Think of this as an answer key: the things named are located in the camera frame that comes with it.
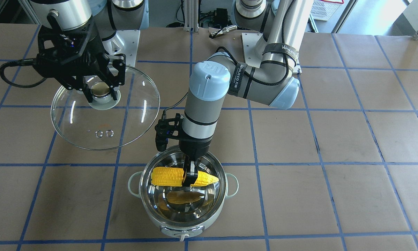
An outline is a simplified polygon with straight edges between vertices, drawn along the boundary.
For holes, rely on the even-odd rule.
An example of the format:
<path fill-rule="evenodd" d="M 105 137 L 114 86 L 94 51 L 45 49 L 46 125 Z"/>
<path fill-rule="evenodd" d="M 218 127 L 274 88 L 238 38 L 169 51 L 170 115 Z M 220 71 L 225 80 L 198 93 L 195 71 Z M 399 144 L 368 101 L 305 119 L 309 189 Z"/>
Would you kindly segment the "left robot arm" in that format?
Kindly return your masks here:
<path fill-rule="evenodd" d="M 158 151 L 165 151 L 169 139 L 176 139 L 184 163 L 171 170 L 155 167 L 151 174 L 153 185 L 201 187 L 219 181 L 197 168 L 201 157 L 208 153 L 226 95 L 279 109 L 294 104 L 300 82 L 292 74 L 312 4 L 312 0 L 279 2 L 258 67 L 237 61 L 222 46 L 195 65 L 184 114 L 168 119 L 163 112 L 155 126 Z"/>

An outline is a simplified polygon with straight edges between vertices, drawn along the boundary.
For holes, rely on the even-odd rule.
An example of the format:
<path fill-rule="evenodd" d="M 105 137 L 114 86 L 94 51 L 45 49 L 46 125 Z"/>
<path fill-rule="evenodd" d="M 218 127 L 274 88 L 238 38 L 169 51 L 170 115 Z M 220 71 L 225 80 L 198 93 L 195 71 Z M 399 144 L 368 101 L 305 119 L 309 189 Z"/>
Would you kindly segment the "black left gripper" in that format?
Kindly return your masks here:
<path fill-rule="evenodd" d="M 169 139 L 179 141 L 184 155 L 183 187 L 191 187 L 198 179 L 199 157 L 209 151 L 213 137 L 213 123 L 201 124 L 189 119 L 187 114 L 176 113 L 172 119 L 164 112 L 155 126 L 155 145 L 159 152 L 166 150 Z"/>

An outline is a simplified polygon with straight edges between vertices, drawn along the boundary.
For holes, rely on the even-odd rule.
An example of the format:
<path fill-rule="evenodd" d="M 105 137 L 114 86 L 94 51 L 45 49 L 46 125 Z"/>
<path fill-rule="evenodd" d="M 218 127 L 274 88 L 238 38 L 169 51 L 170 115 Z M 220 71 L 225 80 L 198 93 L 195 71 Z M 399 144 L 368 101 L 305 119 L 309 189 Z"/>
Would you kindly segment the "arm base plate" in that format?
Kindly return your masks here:
<path fill-rule="evenodd" d="M 119 30 L 103 39 L 103 46 L 110 55 L 125 54 L 126 65 L 135 67 L 140 30 Z"/>
<path fill-rule="evenodd" d="M 241 40 L 244 49 L 244 62 L 252 67 L 260 67 L 263 58 L 263 50 L 267 45 L 267 42 L 263 38 L 263 34 L 241 33 Z M 285 44 L 284 51 L 287 51 L 290 54 L 289 62 L 294 61 L 294 59 L 296 60 L 294 67 L 292 68 L 292 74 L 301 74 L 302 69 L 298 60 L 299 50 Z"/>

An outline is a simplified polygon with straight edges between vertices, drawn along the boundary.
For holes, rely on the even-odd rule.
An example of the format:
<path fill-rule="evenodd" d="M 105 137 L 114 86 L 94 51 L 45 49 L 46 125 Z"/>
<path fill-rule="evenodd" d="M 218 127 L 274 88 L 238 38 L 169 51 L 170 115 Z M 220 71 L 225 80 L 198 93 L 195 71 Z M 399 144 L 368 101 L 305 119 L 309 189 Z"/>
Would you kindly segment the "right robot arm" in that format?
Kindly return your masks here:
<path fill-rule="evenodd" d="M 119 31 L 149 25 L 147 0 L 31 0 L 41 28 L 32 67 L 87 102 L 119 102 L 128 67 Z"/>

